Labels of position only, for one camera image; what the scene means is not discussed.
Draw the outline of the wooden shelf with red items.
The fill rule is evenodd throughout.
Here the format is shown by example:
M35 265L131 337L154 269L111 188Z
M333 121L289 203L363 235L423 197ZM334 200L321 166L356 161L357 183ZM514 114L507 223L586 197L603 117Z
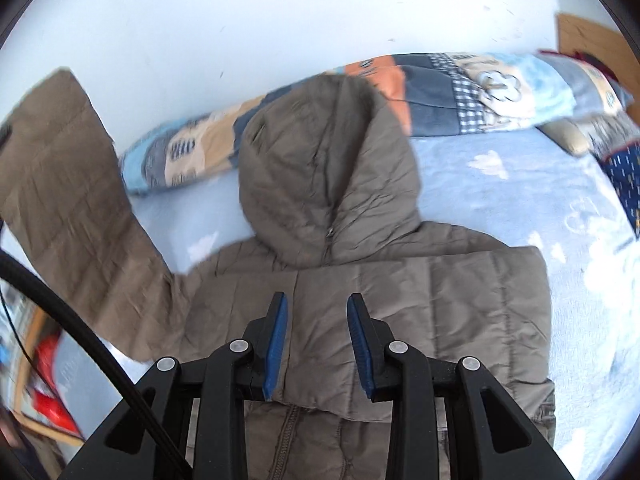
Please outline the wooden shelf with red items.
M53 381L60 335L40 307L9 283L1 283L1 400L28 431L78 448L84 435Z

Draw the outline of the wooden headboard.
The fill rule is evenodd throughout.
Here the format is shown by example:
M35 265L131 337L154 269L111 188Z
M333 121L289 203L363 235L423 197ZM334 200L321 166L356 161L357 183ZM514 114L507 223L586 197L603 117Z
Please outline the wooden headboard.
M624 36L596 22L565 13L556 16L556 28L561 53L586 52L612 70L620 84L634 97L627 113L639 122L640 66Z

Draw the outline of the light blue bed sheet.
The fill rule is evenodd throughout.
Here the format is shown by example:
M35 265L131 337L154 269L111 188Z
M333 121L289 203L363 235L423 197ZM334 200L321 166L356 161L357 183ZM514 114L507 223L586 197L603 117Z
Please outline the light blue bed sheet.
M544 256L554 447L575 479L599 478L639 415L639 240L611 182L592 156L570 156L537 129L410 142L422 219L535 246ZM171 270L189 270L252 234L238 170L131 201ZM84 437L120 400L66 334L53 378Z

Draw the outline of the beige printed pillow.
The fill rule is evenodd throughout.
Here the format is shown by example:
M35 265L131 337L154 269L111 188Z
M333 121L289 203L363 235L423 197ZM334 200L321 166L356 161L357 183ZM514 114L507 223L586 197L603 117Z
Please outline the beige printed pillow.
M625 113L563 118L547 122L539 129L562 150L574 157L593 154L605 160L639 143L639 126Z

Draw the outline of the brown quilted hooded jacket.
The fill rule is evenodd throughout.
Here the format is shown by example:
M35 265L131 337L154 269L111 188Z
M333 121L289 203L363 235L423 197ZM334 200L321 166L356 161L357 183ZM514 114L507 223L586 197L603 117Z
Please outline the brown quilted hooded jacket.
M3 221L43 281L130 359L205 358L285 293L274 399L245 411L250 478L383 477L390 407L359 383L346 318L355 292L426 356L479 358L553 438L544 258L422 220L413 151L366 80L320 75L258 110L239 162L254 234L185 274L132 212L112 140L72 73L33 88L6 128Z

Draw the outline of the navy star pattern pillow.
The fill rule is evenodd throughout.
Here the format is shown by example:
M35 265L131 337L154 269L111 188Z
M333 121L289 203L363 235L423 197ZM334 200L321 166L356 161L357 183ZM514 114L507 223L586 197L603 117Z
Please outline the navy star pattern pillow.
M634 141L608 156L600 166L613 185L623 206L626 218L634 231L640 234L640 146Z

